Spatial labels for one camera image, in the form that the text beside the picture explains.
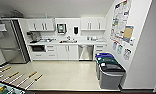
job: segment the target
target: stainless steel refrigerator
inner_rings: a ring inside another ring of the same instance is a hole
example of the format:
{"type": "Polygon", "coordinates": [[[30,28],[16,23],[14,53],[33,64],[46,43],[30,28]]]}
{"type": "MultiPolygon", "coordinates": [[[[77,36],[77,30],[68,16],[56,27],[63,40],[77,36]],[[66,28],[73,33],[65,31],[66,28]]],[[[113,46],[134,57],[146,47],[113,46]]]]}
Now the stainless steel refrigerator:
{"type": "Polygon", "coordinates": [[[18,19],[0,19],[0,49],[8,63],[30,61],[18,19]]]}

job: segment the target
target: tile floor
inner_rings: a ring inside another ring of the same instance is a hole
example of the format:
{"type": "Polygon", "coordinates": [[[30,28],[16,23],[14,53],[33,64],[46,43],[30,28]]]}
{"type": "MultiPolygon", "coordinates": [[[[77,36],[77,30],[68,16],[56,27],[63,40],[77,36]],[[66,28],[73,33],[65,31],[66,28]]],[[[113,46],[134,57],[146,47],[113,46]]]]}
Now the tile floor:
{"type": "Polygon", "coordinates": [[[25,74],[13,85],[17,85],[32,72],[37,71],[33,77],[20,86],[22,88],[43,74],[29,90],[119,91],[100,89],[94,61],[33,61],[27,64],[10,64],[8,66],[11,66],[11,69],[1,73],[4,76],[0,78],[0,81],[15,72],[19,72],[19,74],[5,82],[8,83],[17,76],[25,74]]]}

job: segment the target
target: faucet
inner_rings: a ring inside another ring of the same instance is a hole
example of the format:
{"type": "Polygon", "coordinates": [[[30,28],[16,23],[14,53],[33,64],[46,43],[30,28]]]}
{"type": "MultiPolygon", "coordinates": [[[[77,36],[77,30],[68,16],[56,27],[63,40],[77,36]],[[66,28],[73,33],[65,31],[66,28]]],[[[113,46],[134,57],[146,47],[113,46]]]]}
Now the faucet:
{"type": "Polygon", "coordinates": [[[70,36],[67,36],[67,39],[70,40],[70,36]]]}

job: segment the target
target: dishwasher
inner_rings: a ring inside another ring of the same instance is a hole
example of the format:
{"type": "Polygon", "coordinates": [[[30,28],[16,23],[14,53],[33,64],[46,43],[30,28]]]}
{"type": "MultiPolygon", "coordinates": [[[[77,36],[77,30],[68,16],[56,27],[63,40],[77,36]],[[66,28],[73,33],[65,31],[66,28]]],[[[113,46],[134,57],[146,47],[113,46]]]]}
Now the dishwasher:
{"type": "Polygon", "coordinates": [[[79,45],[79,60],[93,60],[93,45],[79,45]]]}

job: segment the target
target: ceiling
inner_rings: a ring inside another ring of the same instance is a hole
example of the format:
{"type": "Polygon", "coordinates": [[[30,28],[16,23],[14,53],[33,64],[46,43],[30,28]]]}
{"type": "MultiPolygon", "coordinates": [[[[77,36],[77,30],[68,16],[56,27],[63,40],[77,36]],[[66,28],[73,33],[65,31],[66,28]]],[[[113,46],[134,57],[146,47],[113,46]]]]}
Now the ceiling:
{"type": "Polygon", "coordinates": [[[105,17],[114,0],[0,0],[0,13],[17,10],[25,17],[105,17]]]}

